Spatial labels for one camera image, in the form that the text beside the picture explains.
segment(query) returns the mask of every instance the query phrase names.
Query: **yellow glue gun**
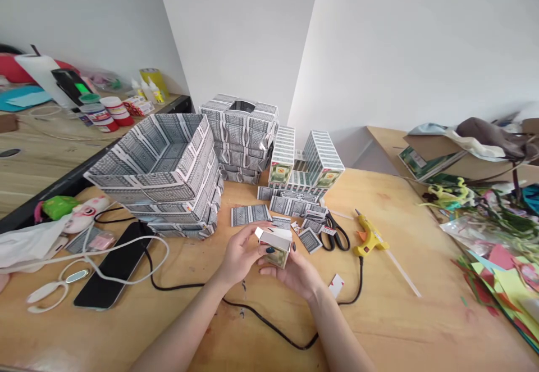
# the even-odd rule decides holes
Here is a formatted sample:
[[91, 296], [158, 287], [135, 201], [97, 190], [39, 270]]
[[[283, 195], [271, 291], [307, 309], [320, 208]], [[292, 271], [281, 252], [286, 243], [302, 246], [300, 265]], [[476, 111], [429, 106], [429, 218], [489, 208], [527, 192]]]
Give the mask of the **yellow glue gun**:
[[358, 232], [359, 236], [363, 238], [363, 244], [354, 247], [353, 253], [358, 257], [366, 257], [374, 248], [389, 249], [389, 244], [382, 240], [378, 230], [367, 220], [365, 215], [362, 215], [357, 209], [355, 211], [358, 214], [358, 222], [365, 231]]

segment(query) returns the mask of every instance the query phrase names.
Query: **black phone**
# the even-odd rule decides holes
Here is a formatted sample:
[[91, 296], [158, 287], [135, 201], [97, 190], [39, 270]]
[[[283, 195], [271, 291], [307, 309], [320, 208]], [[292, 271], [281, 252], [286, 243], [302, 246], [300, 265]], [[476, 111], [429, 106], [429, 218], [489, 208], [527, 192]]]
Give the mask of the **black phone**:
[[[115, 246], [120, 246], [143, 235], [153, 235], [152, 230], [143, 223], [131, 223]], [[104, 258], [99, 269], [105, 276], [129, 280], [131, 274], [144, 255], [144, 249], [151, 239], [142, 239], [128, 246], [111, 251]], [[73, 304], [77, 307], [86, 307], [94, 310], [110, 309], [126, 285], [120, 282], [109, 281], [94, 273], [86, 285], [77, 295]]]

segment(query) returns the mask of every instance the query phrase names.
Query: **wooden table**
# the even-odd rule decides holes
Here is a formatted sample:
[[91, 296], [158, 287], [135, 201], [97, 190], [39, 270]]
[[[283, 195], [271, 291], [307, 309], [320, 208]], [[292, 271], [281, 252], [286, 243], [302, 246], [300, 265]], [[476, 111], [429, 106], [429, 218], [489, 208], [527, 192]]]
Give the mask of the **wooden table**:
[[[156, 106], [156, 111], [177, 97], [178, 95], [171, 94], [165, 100], [165, 105]], [[44, 106], [57, 105], [48, 102], [40, 107]], [[29, 115], [30, 111], [17, 112], [20, 119], [19, 130], [0, 133], [0, 151], [22, 149], [17, 156], [0, 160], [0, 219], [115, 139], [122, 137], [132, 127], [126, 126], [113, 133], [102, 133], [93, 126], [84, 126], [77, 118], [69, 119], [64, 112], [35, 119]], [[58, 139], [43, 132], [65, 139]]]
[[[95, 187], [87, 189], [79, 200], [96, 194]], [[230, 227], [231, 207], [261, 203], [256, 196], [257, 187], [225, 182], [217, 233], [203, 242], [169, 239], [171, 254], [156, 274], [157, 283], [206, 281], [217, 269], [229, 236], [239, 230]], [[431, 213], [417, 206], [420, 202], [402, 179], [353, 169], [346, 170], [326, 197], [330, 210], [352, 215], [358, 208], [369, 217], [423, 295], [414, 295], [385, 253], [373, 252], [366, 258], [363, 293], [356, 304], [343, 306], [342, 311], [378, 370], [537, 370], [539, 357], [509, 322], [503, 316], [492, 317], [475, 302], [461, 271], [450, 262], [460, 255], [459, 249]], [[106, 219], [126, 215], [120, 210]], [[357, 244], [355, 220], [336, 219], [352, 244]], [[127, 223], [104, 228], [120, 235]], [[294, 240], [326, 283], [335, 273], [343, 277], [346, 284], [340, 300], [355, 296], [359, 261], [351, 252], [321, 249], [310, 256], [297, 236]], [[158, 261], [164, 248], [156, 243], [150, 251]], [[143, 282], [127, 287], [114, 308], [95, 312], [73, 307], [83, 286], [76, 283], [58, 308], [41, 315], [26, 312], [26, 296], [57, 278], [64, 266], [16, 274], [0, 294], [0, 364], [55, 372], [124, 371], [197, 292], [159, 292], [150, 282]], [[134, 277], [148, 270], [143, 259]], [[305, 302], [278, 281], [260, 276], [256, 266], [245, 279], [245, 289], [238, 284], [226, 297], [255, 307], [297, 343], [307, 343], [314, 334]], [[320, 341], [309, 351], [298, 351], [248, 310], [221, 303], [190, 370], [313, 371], [327, 370], [327, 364]]]

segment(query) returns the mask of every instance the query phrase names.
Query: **blue paper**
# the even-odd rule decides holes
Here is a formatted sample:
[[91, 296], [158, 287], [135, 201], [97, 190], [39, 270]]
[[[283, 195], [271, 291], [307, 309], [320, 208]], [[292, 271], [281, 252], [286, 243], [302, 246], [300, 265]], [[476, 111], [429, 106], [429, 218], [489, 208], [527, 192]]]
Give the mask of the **blue paper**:
[[480, 255], [474, 253], [472, 250], [468, 250], [468, 252], [474, 256], [474, 258], [481, 263], [487, 270], [494, 273], [493, 270], [498, 270], [505, 272], [505, 269], [503, 269], [501, 266], [494, 264], [493, 262], [490, 262], [489, 260], [486, 260], [485, 258], [481, 257]]
[[29, 106], [16, 106], [9, 103], [9, 100], [19, 98], [33, 93], [41, 93], [43, 88], [36, 85], [27, 85], [21, 88], [15, 88], [13, 90], [6, 91], [0, 94], [0, 111], [6, 112], [19, 112], [28, 109]]
[[7, 103], [19, 107], [32, 107], [50, 101], [52, 98], [46, 91], [41, 91], [32, 94], [26, 94], [22, 97], [11, 98]]

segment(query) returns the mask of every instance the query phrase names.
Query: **white scissors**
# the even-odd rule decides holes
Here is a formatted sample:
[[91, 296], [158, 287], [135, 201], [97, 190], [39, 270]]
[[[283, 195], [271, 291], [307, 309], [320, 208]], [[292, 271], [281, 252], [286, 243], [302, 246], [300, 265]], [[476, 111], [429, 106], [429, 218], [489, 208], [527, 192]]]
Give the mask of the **white scissors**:
[[63, 287], [63, 295], [60, 298], [58, 302], [56, 302], [54, 305], [49, 307], [38, 307], [38, 306], [30, 306], [27, 310], [30, 313], [45, 313], [46, 311], [49, 311], [56, 306], [58, 306], [62, 301], [66, 298], [67, 292], [69, 290], [69, 284], [76, 282], [82, 278], [86, 278], [90, 274], [90, 271], [88, 269], [84, 269], [82, 271], [78, 271], [70, 276], [68, 276], [65, 280], [63, 279], [64, 272], [74, 263], [84, 261], [84, 259], [77, 260], [66, 266], [62, 272], [60, 272], [60, 275], [58, 277], [57, 281], [49, 282], [46, 285], [43, 285], [41, 288], [37, 289], [33, 293], [31, 293], [28, 298], [26, 298], [26, 303], [32, 304], [39, 302], [40, 300], [45, 299], [47, 296], [49, 296], [51, 293], [53, 293], [58, 287]]

